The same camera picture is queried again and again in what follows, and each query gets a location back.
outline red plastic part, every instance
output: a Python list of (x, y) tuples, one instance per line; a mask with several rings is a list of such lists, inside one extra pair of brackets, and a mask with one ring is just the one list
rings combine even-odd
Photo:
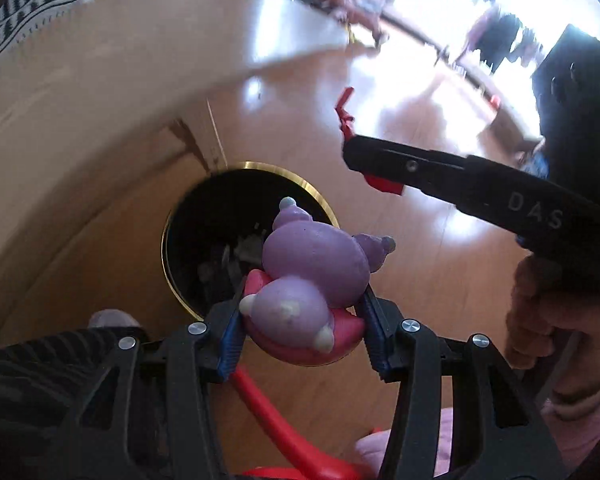
[[(344, 136), (344, 142), (347, 142), (351, 137), (356, 135), (353, 131), (353, 121), (355, 121), (355, 118), (344, 109), (344, 105), (347, 104), (347, 101), (349, 101), (353, 92), (353, 87), (349, 86), (345, 88), (336, 104), (336, 113), (340, 119), (340, 130)], [(364, 174), (363, 176), (365, 177), (366, 183), (378, 191), (401, 195), (404, 190), (403, 184), (398, 182), (392, 182), (391, 180), (368, 174)]]
[(362, 480), (363, 471), (307, 442), (260, 391), (240, 365), (230, 381), (242, 402), (258, 421), (260, 427), (276, 445), (280, 453), (309, 480)]
[[(244, 295), (256, 294), (263, 286), (271, 282), (266, 272), (259, 269), (252, 270), (244, 284)], [(272, 341), (263, 335), (248, 317), (243, 317), (244, 327), (251, 339), (267, 354), (293, 365), (321, 366), (342, 359), (362, 341), (365, 335), (365, 322), (343, 308), (334, 308), (333, 339), (334, 345), (328, 354), (318, 352), (311, 348), (291, 348)]]
[(288, 478), (289, 480), (308, 480), (298, 469), (292, 467), (255, 467), (242, 473), (245, 476), (260, 478)]

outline wooden surface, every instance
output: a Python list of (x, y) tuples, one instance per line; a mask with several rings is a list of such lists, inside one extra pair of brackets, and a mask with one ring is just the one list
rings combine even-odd
[[(513, 235), (418, 190), (377, 192), (341, 160), (333, 106), (352, 85), (347, 109), (360, 134), (507, 162), (488, 128), (494, 112), (433, 60), (431, 51), (392, 34), (379, 55), (360, 46), (316, 54), (219, 88), (209, 103), (229, 165), (283, 166), (317, 187), (342, 228), (394, 236), (397, 251), (372, 277), (378, 296), (439, 335), (483, 332), (500, 346), (513, 269), (525, 255)], [(203, 176), (192, 156), (180, 156), (106, 208), (20, 298), (0, 343), (83, 326), (100, 308), (127, 310), (155, 337), (186, 322), (163, 281), (159, 235), (171, 205)], [(247, 341), (242, 362), (298, 431), (335, 456), (349, 458), (355, 440), (390, 426), (397, 387), (379, 381), (363, 346), (336, 364), (301, 368)], [(212, 393), (230, 471), (286, 463), (231, 386)], [(450, 399), (445, 383), (445, 405)]]
[(0, 325), (90, 219), (182, 152), (156, 132), (200, 92), (346, 39), (290, 0), (96, 0), (0, 56)]

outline table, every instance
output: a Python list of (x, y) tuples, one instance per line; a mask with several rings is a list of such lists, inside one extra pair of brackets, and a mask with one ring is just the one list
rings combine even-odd
[(0, 326), (80, 228), (185, 149), (210, 88), (342, 48), (291, 0), (96, 0), (0, 58)]

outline pink sweater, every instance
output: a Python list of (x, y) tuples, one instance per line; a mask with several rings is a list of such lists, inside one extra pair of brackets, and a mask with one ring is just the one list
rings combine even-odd
[[(549, 426), (562, 459), (569, 469), (575, 469), (600, 440), (600, 391), (577, 404), (557, 404), (547, 401), (542, 416)], [(449, 470), (453, 409), (442, 410), (435, 476)], [(381, 431), (361, 438), (356, 452), (377, 476), (389, 441), (389, 432)]]

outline purple toy figure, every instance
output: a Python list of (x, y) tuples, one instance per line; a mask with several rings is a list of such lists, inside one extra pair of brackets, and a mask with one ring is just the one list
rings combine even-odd
[(262, 250), (262, 265), (272, 282), (245, 296), (240, 312), (260, 336), (278, 346), (329, 354), (337, 346), (331, 309), (352, 306), (370, 274), (394, 250), (389, 236), (352, 237), (314, 222), (295, 200), (283, 198)]

